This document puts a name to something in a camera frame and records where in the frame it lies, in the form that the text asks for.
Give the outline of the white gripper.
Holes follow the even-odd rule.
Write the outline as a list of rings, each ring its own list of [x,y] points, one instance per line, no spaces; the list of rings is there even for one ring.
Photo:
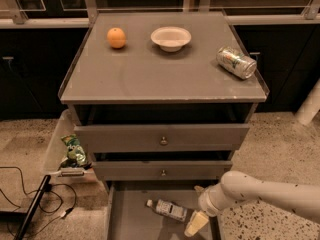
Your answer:
[[[201,230],[209,222],[208,216],[216,217],[230,206],[230,198],[224,193],[221,184],[211,185],[206,188],[196,185],[194,190],[197,194],[200,194],[198,205],[202,211],[194,211],[192,213],[184,231],[187,237],[192,237]]]

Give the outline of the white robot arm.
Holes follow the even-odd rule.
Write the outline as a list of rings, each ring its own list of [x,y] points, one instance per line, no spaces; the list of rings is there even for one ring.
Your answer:
[[[294,114],[257,113],[234,166],[199,187],[221,240],[319,240],[319,86]]]

